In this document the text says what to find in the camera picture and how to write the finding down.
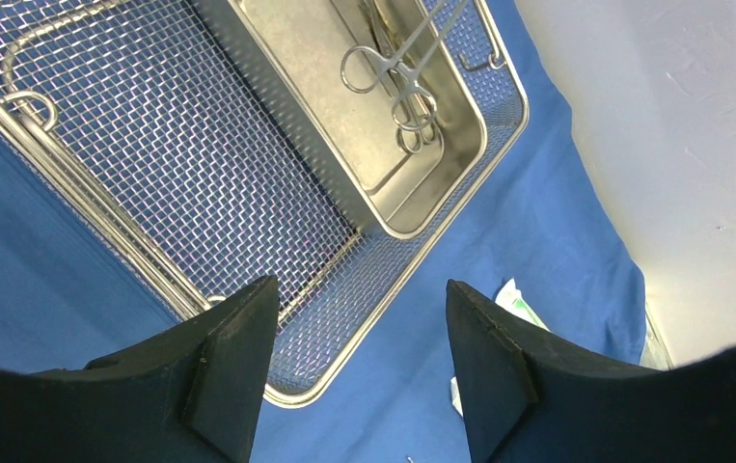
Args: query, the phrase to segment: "blue cloth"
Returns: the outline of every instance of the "blue cloth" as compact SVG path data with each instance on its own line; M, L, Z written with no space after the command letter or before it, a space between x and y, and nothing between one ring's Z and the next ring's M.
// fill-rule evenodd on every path
M642 274L597 202L571 113L514 5L489 2L532 119L322 398L263 403L254 462L469 461L450 406L447 279L492 296L515 278L548 327L636 362ZM0 367L80 368L174 323L0 142Z

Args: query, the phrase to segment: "scissor handle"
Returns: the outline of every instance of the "scissor handle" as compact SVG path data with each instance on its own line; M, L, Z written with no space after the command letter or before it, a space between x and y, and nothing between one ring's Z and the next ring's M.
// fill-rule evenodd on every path
M351 56L356 53L362 54L362 56L368 58L368 61L376 66L373 80L367 87L359 87L357 85L354 85L353 82L351 82L350 79L347 77L347 71L345 70L345 68L347 67L347 61L350 59ZM347 90L355 94L366 94L382 83L382 76L393 66L394 63L391 60L382 56L382 54L376 51L375 48L369 47L367 45L352 46L348 48L348 50L344 53L344 56L342 56L340 67L342 84L344 84Z
M409 122L403 122L398 117L399 106L403 104L402 102L405 101L407 98L415 95L418 95L422 99L426 111L424 111L424 114L415 115L413 118L410 119ZM398 97L395 99L393 107L391 108L391 111L393 114L394 122L398 126L398 128L408 132L418 132L426 129L432 123L436 123L436 114L438 114L438 107L436 105L436 98L428 89L420 86L419 83L416 81L411 81L408 82L407 87L399 92Z

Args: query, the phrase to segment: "surgical scissors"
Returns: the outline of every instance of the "surgical scissors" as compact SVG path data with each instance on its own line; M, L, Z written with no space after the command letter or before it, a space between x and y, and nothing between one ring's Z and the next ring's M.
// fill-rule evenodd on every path
M455 25L455 21L458 20L459 16L461 16L461 13L467 6L467 2L469 2L469 0L461 0L458 5L455 6L455 8L452 10L452 13L450 14L450 18L447 20L444 27L442 27L442 29L439 31L435 41L433 41L430 47L427 48L427 51L424 52L422 58L419 60L419 63L416 65L415 68L410 69L410 67L404 64L404 56L407 54L408 51L410 51L410 48L413 47L413 43L422 35L424 29L426 29L427 26L432 23L433 18L436 16L436 14L447 5L447 0L439 0L436 6L433 7L430 13L427 14L427 17L416 27L410 37L408 37L407 40L404 41L401 47L390 58L385 58L382 53L377 51L375 48L367 45L356 45L349 48L345 52L344 56L342 56L341 60L340 75L342 83L349 91L353 93L366 94L379 86L379 84L382 82L382 77L385 74L394 72L405 81L404 87L399 89L398 96L395 98L393 106L391 107L391 114L396 125L402 130L415 132L419 130L424 130L431 123L435 123L436 116L438 114L436 98L433 97L433 94L428 89L422 87L422 85L419 84L419 77L422 75L424 66L427 65L430 57L432 57L433 53L435 53L436 48L438 48L442 41L444 41L447 33L450 31L450 29L452 29L452 26ZM353 82L351 82L351 80L347 77L347 73L345 71L348 60L356 53L361 53L375 65L375 75L373 76L373 79L370 81L370 83L365 87L354 85ZM411 96L416 95L420 96L423 99L424 106L428 109L428 111L425 111L425 114L420 120L417 120L417 118L413 118L413 121L417 123L415 125L410 124L410 121L402 122L398 117L399 106L403 104L403 101L407 101Z
M393 56L395 50L389 37L389 32L386 30L384 21L379 15L379 9L376 6L375 0L360 0L359 8L362 13L368 17L370 24L370 32L373 36L373 41L376 43L379 52L386 58ZM404 79L394 71L388 71L391 78L391 82L397 91L400 91L404 87ZM410 120L417 118L419 112L417 111L416 105L427 114L427 106L424 104L423 99L419 95L413 95L410 99L402 101L400 108L404 112L404 116ZM442 134L441 129L436 123L430 123L426 129L416 131L402 130L401 127L397 127L395 130L396 143L399 147L409 154L416 154L422 150L422 148L432 145L441 140Z

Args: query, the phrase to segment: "forceps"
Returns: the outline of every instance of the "forceps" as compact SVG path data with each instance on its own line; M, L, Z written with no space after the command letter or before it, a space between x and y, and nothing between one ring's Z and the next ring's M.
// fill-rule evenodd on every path
M450 14L450 18L447 20L447 23L445 23L444 27L442 27L442 29L436 36L436 40L433 41L429 48L427 48L427 51L424 52L422 59L419 61L419 64L413 69L410 69L410 67L405 65L402 60L407 52L410 51L410 48L413 47L413 43L416 41L416 39L419 38L422 32L424 32L424 29L426 29L427 26L429 26L430 23L433 21L433 18L436 16L436 14L447 5L447 0L439 0L436 6L433 7L429 14L427 14L427 17L416 27L410 37L408 37L407 40L404 41L401 47L390 58L385 58L384 55L376 51L375 48L371 48L367 45L356 45L349 48L342 57L340 67L341 81L344 86L347 88L347 90L353 93L366 94L379 86L384 74L388 72L394 72L398 74L402 80L405 81L404 87L399 89L398 96L395 98L393 106L391 107L391 114L393 115L396 125L402 130L415 132L418 130L424 130L431 123L435 123L436 115L438 112L436 98L433 97L433 94L428 89L422 87L419 84L419 76L422 75L422 70L424 69L424 66L426 66L427 62L430 60L430 57L433 56L436 48L438 48L441 42L444 41L447 33L450 31L450 29L452 29L452 26L455 25L455 21L458 20L459 16L461 16L461 13L467 6L468 1L469 0L461 0L458 5L455 6L455 8L452 10L452 13ZM359 87L357 85L354 85L353 82L348 79L347 73L345 72L345 67L347 65L348 59L350 59L350 57L352 57L356 53L361 53L366 58L368 58L370 62L376 64L375 75L366 87ZM427 107L428 111L425 111L424 117L418 121L416 121L417 118L413 118L413 120L417 122L416 124L410 124L410 122L402 122L398 117L399 106L403 104L403 101L406 101L411 96L416 95L420 96L423 99L424 105Z
M360 0L359 8L362 10L362 13L368 17L373 41L375 41L379 53L386 58L390 58L393 56L395 50L391 44L391 38L388 37L388 32L385 30L385 24L381 17L379 17L379 11L375 0ZM388 74L395 88L400 91L405 85L404 79L393 70L388 71ZM415 103L418 103L419 107L427 113L427 106L423 102L423 99L419 95L413 95L411 99L405 99L400 104L400 108L408 120L420 116ZM395 137L396 143L400 148L407 153L416 154L420 152L422 148L441 141L442 133L436 123L430 123L426 129L412 132L405 131L402 130L401 127L397 127Z

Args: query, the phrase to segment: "white surface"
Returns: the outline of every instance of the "white surface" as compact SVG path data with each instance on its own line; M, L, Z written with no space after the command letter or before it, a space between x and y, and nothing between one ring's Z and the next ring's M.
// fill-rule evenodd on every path
M676 365L736 343L736 0L517 0Z

